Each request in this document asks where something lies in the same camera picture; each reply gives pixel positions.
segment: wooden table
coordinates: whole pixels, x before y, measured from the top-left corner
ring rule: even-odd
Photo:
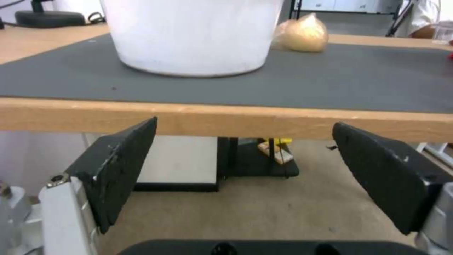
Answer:
[[[0,64],[106,33],[106,25],[6,27]],[[333,34],[329,42],[453,50],[423,39]],[[400,140],[453,142],[453,114],[0,98],[0,130],[110,133],[150,116],[159,117],[160,135],[331,139],[333,124],[343,121]]]

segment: gray table mat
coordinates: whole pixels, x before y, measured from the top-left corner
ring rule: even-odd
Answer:
[[[177,78],[123,65],[103,35],[0,66],[0,96],[453,113],[449,52],[330,44],[271,51],[255,72]]]

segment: metal bolt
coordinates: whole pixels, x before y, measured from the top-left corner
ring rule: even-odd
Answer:
[[[53,188],[62,184],[65,184],[66,182],[71,182],[71,178],[67,173],[61,173],[54,175],[50,177],[49,182],[47,183],[46,187]]]
[[[6,199],[10,199],[13,196],[10,186],[2,181],[0,181],[0,196]]]

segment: mouse trap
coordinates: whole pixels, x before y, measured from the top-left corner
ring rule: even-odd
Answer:
[[[269,142],[262,142],[258,144],[258,149],[268,157],[270,156]],[[283,165],[286,162],[293,160],[294,156],[279,146],[274,145],[274,159],[277,163]]]

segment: plastic bag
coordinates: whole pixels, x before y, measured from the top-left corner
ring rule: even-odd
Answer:
[[[315,13],[281,23],[274,33],[273,49],[289,49],[303,52],[322,52],[329,34]]]

